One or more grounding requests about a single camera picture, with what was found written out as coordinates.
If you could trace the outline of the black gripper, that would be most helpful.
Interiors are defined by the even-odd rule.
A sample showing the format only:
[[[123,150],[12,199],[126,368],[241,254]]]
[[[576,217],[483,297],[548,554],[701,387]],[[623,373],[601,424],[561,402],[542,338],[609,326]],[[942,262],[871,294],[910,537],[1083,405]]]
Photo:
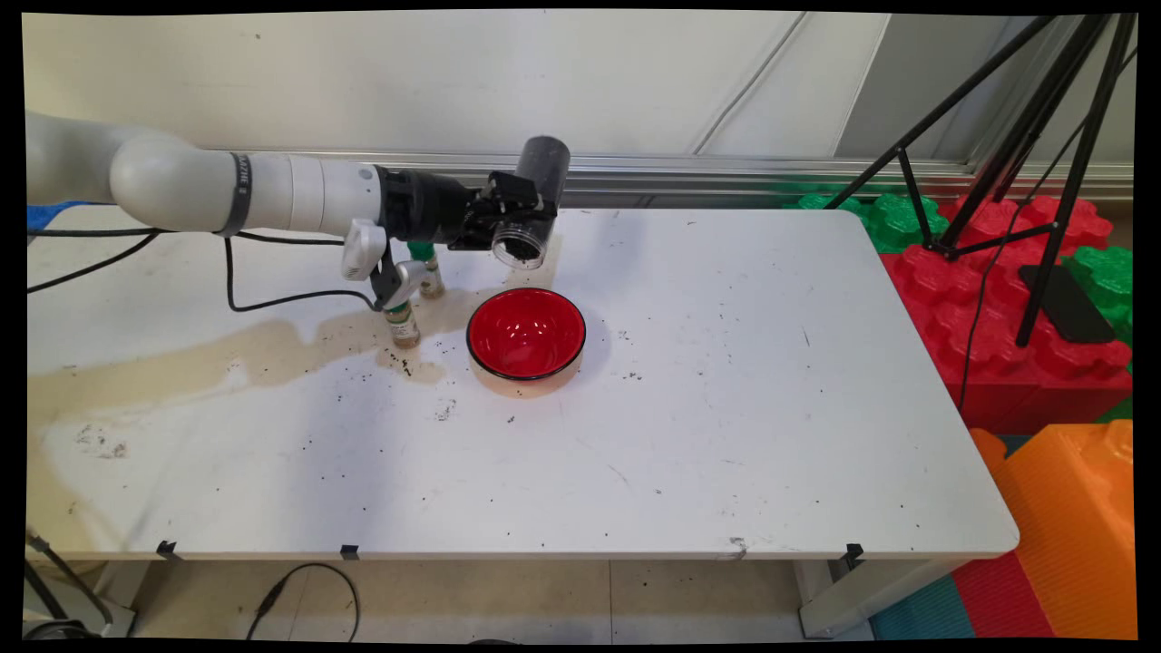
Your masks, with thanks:
[[[378,167],[376,174],[376,224],[395,241],[440,244],[452,251],[489,251],[498,224],[493,216],[556,218],[556,203],[545,198],[533,180],[507,172],[491,172],[478,191],[447,175],[414,170]],[[467,218],[469,210],[479,218]]]

